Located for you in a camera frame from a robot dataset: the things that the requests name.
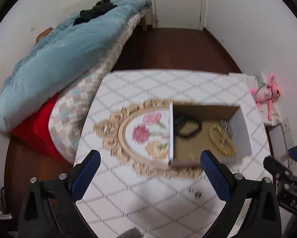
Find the black clothing on bed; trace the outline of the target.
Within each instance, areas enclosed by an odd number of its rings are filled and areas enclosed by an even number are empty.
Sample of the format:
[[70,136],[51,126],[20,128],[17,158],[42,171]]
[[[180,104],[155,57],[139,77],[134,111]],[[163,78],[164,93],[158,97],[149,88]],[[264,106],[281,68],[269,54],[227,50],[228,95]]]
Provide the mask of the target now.
[[116,7],[117,5],[111,3],[110,0],[100,0],[91,9],[80,11],[78,18],[76,18],[75,21],[73,22],[73,26],[79,25],[82,23],[88,23],[92,19],[103,16],[108,11]]

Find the pink plush toy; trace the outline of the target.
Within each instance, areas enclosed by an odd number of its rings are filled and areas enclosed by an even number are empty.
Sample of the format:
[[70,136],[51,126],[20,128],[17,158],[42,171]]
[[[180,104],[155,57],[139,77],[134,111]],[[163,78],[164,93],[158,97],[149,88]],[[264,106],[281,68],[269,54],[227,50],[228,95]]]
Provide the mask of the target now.
[[267,120],[272,121],[272,104],[274,100],[277,100],[280,95],[280,88],[275,81],[275,75],[270,73],[267,82],[263,82],[256,75],[255,79],[258,83],[258,88],[251,89],[251,95],[256,103],[258,109],[260,109],[261,104],[267,105]]

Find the black smartwatch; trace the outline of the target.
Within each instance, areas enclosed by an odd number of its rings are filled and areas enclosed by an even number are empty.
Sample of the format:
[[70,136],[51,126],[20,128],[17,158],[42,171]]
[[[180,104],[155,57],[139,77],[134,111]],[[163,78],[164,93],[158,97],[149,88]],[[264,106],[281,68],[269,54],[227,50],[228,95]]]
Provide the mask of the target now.
[[174,135],[183,139],[191,139],[202,130],[202,122],[188,114],[177,114],[173,120]]

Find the white door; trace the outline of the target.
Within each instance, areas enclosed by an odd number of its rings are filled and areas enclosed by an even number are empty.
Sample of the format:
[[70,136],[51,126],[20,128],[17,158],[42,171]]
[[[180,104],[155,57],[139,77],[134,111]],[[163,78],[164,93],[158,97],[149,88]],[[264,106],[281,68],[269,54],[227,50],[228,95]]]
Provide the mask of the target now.
[[203,30],[207,0],[154,0],[159,29]]

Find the white cardboard box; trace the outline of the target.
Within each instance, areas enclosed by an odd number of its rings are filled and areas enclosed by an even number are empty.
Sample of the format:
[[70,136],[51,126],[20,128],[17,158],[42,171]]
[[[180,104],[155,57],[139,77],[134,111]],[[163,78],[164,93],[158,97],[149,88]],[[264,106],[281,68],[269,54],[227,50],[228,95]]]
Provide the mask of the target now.
[[[188,114],[202,122],[202,130],[191,139],[174,135],[173,120]],[[247,120],[240,106],[170,103],[170,152],[172,168],[198,167],[201,152],[210,150],[223,163],[240,163],[252,155],[253,145]]]

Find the checkered bed mattress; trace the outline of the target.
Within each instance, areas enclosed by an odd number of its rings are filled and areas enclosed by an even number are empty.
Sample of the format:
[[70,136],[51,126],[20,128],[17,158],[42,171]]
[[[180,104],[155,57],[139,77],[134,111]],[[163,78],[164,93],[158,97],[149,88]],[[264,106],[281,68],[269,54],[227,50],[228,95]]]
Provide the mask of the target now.
[[116,64],[146,12],[144,9],[131,16],[97,63],[60,92],[50,114],[48,130],[56,151],[68,163],[74,163],[82,128],[102,79]]

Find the white power strip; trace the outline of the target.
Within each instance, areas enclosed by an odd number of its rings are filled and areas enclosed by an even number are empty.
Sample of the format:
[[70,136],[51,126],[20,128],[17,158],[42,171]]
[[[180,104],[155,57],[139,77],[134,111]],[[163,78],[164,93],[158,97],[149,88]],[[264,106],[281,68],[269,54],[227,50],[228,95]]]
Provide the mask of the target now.
[[284,119],[281,123],[281,128],[283,132],[283,138],[285,142],[286,151],[291,150],[292,148],[296,147],[296,143],[294,141],[292,132],[291,132],[291,125],[289,123],[288,118]]

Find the teal blue duvet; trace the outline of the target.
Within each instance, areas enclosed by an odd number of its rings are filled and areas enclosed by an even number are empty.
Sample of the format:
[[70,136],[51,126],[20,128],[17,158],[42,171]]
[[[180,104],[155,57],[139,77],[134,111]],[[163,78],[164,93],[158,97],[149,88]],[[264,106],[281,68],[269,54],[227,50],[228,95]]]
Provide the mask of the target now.
[[15,64],[0,93],[0,131],[9,133],[57,92],[83,75],[116,42],[129,19],[151,0],[115,0],[114,8],[87,23],[71,16]]

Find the brown item on bed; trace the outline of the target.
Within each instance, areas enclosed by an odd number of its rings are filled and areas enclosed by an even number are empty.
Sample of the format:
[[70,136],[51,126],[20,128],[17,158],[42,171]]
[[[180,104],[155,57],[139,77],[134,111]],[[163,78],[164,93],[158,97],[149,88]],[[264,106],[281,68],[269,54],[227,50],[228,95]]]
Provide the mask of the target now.
[[38,43],[42,38],[49,35],[49,33],[53,30],[52,27],[49,27],[48,29],[45,29],[41,34],[39,34],[36,38],[36,43]]

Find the red bed sheet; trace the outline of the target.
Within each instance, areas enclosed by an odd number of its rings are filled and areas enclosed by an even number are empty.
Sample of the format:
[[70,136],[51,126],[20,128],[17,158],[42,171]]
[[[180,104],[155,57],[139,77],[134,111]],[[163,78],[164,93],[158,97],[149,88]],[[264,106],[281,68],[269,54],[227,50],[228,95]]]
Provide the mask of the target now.
[[26,147],[40,156],[52,158],[61,163],[67,163],[67,160],[57,151],[49,131],[50,115],[59,95],[60,93],[58,92],[48,99],[37,112],[27,117],[10,132],[4,133],[0,131],[0,133],[15,136]]

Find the patterned white tablecloth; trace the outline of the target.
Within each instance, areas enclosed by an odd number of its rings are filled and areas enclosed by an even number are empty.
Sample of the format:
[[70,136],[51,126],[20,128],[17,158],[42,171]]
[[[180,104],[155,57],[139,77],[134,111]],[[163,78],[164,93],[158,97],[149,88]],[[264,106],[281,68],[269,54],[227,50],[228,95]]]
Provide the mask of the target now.
[[75,162],[97,149],[100,167],[77,207],[99,237],[138,228],[145,237],[202,237],[225,203],[199,167],[209,149],[233,173],[267,176],[263,121],[246,84],[188,70],[106,75],[82,130]]

